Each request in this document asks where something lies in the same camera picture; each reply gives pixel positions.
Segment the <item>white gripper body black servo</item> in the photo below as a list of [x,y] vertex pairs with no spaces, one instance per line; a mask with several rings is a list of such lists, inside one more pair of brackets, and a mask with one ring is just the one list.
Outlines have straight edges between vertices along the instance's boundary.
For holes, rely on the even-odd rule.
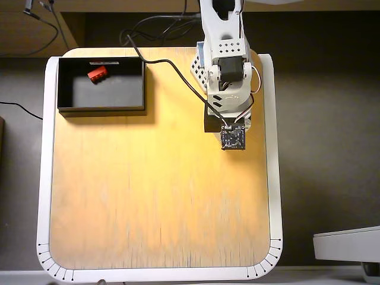
[[222,127],[251,124],[252,96],[240,100],[237,96],[213,95],[204,108],[204,131],[220,132]]

